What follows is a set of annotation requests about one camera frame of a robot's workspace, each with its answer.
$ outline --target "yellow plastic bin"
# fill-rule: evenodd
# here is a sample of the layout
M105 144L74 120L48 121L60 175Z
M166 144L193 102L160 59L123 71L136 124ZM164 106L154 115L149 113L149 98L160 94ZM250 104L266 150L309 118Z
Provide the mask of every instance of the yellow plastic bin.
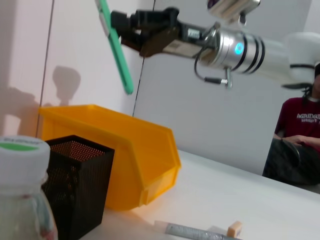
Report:
M42 139L77 135L115 149L106 206L147 205L175 185L181 163L171 129L97 105L42 107Z

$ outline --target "silver cylindrical joint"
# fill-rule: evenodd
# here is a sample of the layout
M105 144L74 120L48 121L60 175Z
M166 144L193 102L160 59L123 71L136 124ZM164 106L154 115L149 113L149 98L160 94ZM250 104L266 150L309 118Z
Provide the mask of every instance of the silver cylindrical joint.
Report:
M204 51L200 62L215 69L253 73L262 65L266 54L260 37L241 31L219 28L212 42L216 48Z

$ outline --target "table surface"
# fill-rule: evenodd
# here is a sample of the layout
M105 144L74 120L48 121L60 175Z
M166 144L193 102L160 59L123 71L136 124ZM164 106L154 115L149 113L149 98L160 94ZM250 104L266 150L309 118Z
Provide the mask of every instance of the table surface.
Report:
M179 151L174 188L126 212L106 209L102 224L81 240L177 240L154 231L155 220L225 233L243 223L244 240L315 240L320 194Z

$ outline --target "plastic bottle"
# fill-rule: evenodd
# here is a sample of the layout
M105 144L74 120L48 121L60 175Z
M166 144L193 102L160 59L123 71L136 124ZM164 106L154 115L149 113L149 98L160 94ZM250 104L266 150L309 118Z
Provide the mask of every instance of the plastic bottle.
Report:
M41 185L47 179L49 145L27 136L0 137L0 239L58 240Z

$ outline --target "person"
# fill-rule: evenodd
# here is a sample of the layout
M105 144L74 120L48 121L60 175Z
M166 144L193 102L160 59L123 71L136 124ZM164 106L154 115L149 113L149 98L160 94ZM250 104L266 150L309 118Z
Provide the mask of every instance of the person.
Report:
M304 96L282 105L262 175L297 186L320 184L320 64Z

